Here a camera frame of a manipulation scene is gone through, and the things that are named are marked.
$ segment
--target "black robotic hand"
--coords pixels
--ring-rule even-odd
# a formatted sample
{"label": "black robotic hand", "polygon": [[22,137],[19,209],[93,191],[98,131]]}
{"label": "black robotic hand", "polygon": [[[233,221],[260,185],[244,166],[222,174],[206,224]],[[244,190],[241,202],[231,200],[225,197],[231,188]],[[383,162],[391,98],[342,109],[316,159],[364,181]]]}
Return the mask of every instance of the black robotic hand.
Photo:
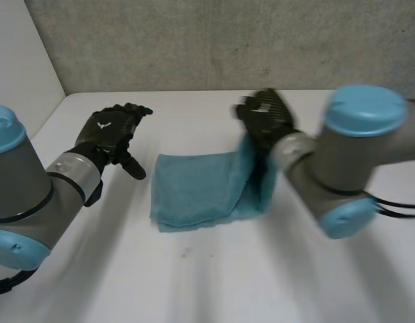
{"label": "black robotic hand", "polygon": [[128,147],[141,119],[152,113],[149,108],[131,103],[124,106],[116,104],[112,108],[94,112],[81,130],[76,148],[100,150],[102,161],[96,164],[120,164],[133,178],[142,180],[146,177],[146,171],[131,156]]}
{"label": "black robotic hand", "polygon": [[282,137],[297,132],[287,105],[273,89],[263,89],[235,107],[257,148],[269,153]]}

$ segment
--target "robotic hand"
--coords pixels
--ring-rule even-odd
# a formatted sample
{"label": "robotic hand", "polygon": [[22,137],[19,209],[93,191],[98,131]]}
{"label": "robotic hand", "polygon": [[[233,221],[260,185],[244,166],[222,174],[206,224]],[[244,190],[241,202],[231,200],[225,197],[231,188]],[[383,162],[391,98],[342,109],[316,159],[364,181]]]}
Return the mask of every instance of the robotic hand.
{"label": "robotic hand", "polygon": [[273,89],[246,98],[235,113],[258,149],[273,155],[328,237],[352,236],[376,213],[415,219],[381,206],[415,205],[364,191],[375,167],[415,159],[415,100],[372,85],[343,87],[332,96],[317,139],[295,128]]}
{"label": "robotic hand", "polygon": [[141,119],[152,113],[130,103],[95,112],[74,148],[45,171],[23,125],[0,106],[0,264],[22,270],[0,281],[0,294],[35,273],[82,206],[101,197],[105,166],[120,164],[137,180],[146,176],[128,147]]}

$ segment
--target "white tabletop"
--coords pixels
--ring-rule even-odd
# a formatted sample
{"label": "white tabletop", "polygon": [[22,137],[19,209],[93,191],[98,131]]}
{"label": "white tabletop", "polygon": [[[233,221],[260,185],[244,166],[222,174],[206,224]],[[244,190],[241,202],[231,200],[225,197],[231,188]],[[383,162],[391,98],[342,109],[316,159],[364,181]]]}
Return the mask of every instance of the white tabletop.
{"label": "white tabletop", "polygon": [[[247,91],[69,96],[33,140],[47,166],[72,147],[89,115],[116,103],[151,107],[130,152],[144,181],[104,172],[39,271],[0,296],[0,322],[414,323],[415,221],[382,216],[329,240],[280,177],[271,212],[249,221],[161,234],[149,219],[159,153],[231,151],[242,133],[230,106]],[[284,91],[299,128],[316,133],[329,91]],[[415,203],[415,162],[382,167],[370,191]],[[0,279],[14,274],[0,267]]]}

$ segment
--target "microfiber cloth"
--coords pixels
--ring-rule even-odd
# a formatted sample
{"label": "microfiber cloth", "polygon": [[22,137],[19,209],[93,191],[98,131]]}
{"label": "microfiber cloth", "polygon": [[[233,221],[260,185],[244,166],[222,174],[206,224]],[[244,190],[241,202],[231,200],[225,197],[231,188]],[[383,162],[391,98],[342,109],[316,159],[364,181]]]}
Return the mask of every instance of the microfiber cloth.
{"label": "microfiber cloth", "polygon": [[261,215],[270,207],[278,168],[243,137],[238,150],[197,156],[159,155],[151,219],[161,232],[212,227]]}

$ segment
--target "black band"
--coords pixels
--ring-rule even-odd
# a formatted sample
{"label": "black band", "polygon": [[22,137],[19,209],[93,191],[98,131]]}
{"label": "black band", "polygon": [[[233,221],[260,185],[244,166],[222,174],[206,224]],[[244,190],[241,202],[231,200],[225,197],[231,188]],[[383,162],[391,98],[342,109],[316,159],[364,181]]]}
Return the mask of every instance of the black band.
{"label": "black band", "polygon": [[48,172],[47,174],[50,177],[59,178],[60,180],[64,180],[65,182],[70,184],[80,194],[80,197],[83,200],[83,203],[86,201],[85,192],[81,189],[81,187],[80,187],[80,185],[78,185],[78,183],[74,182],[72,179],[70,179],[70,178],[68,178],[65,175],[62,175],[60,173]]}
{"label": "black band", "polygon": [[20,221],[22,219],[25,219],[26,217],[29,217],[29,216],[31,216],[31,215],[39,212],[39,210],[41,210],[43,207],[45,207],[47,205],[47,203],[50,202],[50,200],[53,197],[53,193],[54,193],[53,183],[50,181],[50,190],[49,190],[47,196],[44,198],[43,201],[41,201],[40,203],[38,203],[32,209],[27,210],[26,212],[23,212],[23,213],[14,215],[13,217],[5,217],[3,219],[0,219],[0,224],[5,224],[5,223],[11,223],[11,222]]}

